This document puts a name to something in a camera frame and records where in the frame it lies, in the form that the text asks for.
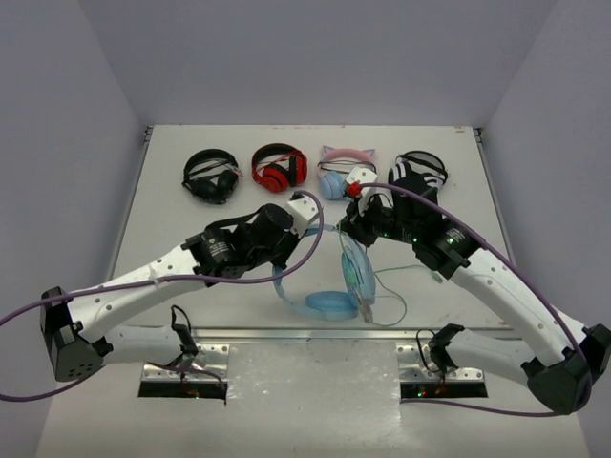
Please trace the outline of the light blue gaming headphones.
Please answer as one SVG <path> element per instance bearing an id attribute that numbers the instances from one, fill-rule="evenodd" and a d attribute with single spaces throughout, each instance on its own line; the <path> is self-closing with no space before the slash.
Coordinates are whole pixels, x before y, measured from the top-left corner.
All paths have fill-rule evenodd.
<path id="1" fill-rule="evenodd" d="M 277 279 L 273 281 L 276 294 L 295 312 L 315 321 L 346 322 L 361 315 L 365 323 L 373 323 L 376 278 L 365 248 L 346 232 L 330 225 L 325 226 L 325 231 L 339 233 L 346 291 L 317 291 L 298 302 L 286 294 L 282 280 Z"/>

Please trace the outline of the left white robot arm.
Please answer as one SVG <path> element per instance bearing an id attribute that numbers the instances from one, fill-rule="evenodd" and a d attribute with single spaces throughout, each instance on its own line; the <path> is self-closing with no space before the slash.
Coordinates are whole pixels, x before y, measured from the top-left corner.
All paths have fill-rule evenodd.
<path id="1" fill-rule="evenodd" d="M 285 268 L 318 215 L 312 198 L 266 204 L 250 215 L 211 223 L 167 254 L 96 287 L 46 291 L 41 331 L 53 376 L 67 383 L 106 364 L 190 365 L 200 351 L 189 324 L 141 327 L 128 321 L 177 296 L 234 283 L 263 264 Z"/>

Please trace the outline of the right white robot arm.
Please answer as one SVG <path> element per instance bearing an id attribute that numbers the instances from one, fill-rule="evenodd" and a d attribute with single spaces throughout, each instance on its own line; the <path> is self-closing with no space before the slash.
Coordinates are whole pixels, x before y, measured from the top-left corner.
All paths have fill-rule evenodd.
<path id="1" fill-rule="evenodd" d="M 380 237 L 409 244 L 421 264 L 471 293 L 519 336 L 502 341 L 449 323 L 429 339 L 428 362 L 442 376 L 467 366 L 524 385 L 545 406 L 545 417 L 584 408 L 610 359 L 609 328 L 559 311 L 474 229 L 432 201 L 394 187 L 415 210 L 402 221 L 376 190 L 349 186 L 340 228 L 366 246 Z"/>

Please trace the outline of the white and black headphones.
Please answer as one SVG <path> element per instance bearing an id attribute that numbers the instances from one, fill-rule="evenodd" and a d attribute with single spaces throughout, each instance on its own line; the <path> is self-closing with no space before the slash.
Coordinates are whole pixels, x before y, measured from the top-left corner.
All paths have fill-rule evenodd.
<path id="1" fill-rule="evenodd" d="M 413 150 L 396 157 L 388 173 L 388 184 L 396 184 L 410 176 L 421 177 L 427 186 L 440 191 L 448 180 L 449 172 L 438 156 Z"/>

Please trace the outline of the red and black headphones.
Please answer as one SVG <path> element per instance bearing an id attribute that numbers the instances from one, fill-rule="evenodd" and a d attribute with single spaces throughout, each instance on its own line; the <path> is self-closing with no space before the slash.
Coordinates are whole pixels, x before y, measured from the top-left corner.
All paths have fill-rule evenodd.
<path id="1" fill-rule="evenodd" d="M 302 185 L 307 179 L 308 160 L 296 147 L 271 143 L 259 148 L 251 158 L 251 176 L 271 193 L 281 193 Z"/>

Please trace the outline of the blue pink cat-ear headphones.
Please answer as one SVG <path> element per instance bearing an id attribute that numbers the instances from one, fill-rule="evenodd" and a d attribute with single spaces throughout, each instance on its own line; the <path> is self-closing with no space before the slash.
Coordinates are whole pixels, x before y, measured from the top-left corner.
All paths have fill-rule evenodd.
<path id="1" fill-rule="evenodd" d="M 327 200 L 344 196 L 345 178 L 355 166 L 365 167 L 376 173 L 375 149 L 334 148 L 324 145 L 317 163 L 320 192 Z"/>

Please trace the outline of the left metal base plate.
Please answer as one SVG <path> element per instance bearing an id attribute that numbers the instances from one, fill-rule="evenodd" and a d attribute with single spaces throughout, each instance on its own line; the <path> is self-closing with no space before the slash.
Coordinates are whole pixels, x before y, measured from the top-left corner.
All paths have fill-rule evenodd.
<path id="1" fill-rule="evenodd" d="M 153 399 L 227 401 L 230 343 L 197 342 L 199 353 L 177 366 L 145 363 L 137 396 Z"/>

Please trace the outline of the aluminium table edge rail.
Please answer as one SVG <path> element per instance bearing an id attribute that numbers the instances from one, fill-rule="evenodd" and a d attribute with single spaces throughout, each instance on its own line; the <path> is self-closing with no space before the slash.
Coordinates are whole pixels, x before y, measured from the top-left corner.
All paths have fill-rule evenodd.
<path id="1" fill-rule="evenodd" d="M 119 333 L 127 331 L 128 335 L 133 334 L 159 334 L 159 331 L 169 325 L 164 326 L 136 326 L 136 325 L 120 325 L 116 328 L 107 331 L 104 337 L 109 342 Z M 196 339 L 202 340 L 392 340 L 405 341 L 415 339 L 418 328 L 399 328 L 399 329 L 350 329 L 350 328 L 230 328 L 230 327 L 195 327 L 191 334 Z M 481 334 L 487 338 L 495 338 L 500 340 L 517 340 L 521 339 L 512 329 L 501 328 L 476 328 L 475 333 Z M 421 330 L 419 332 L 420 339 L 428 339 L 432 337 L 429 331 Z"/>

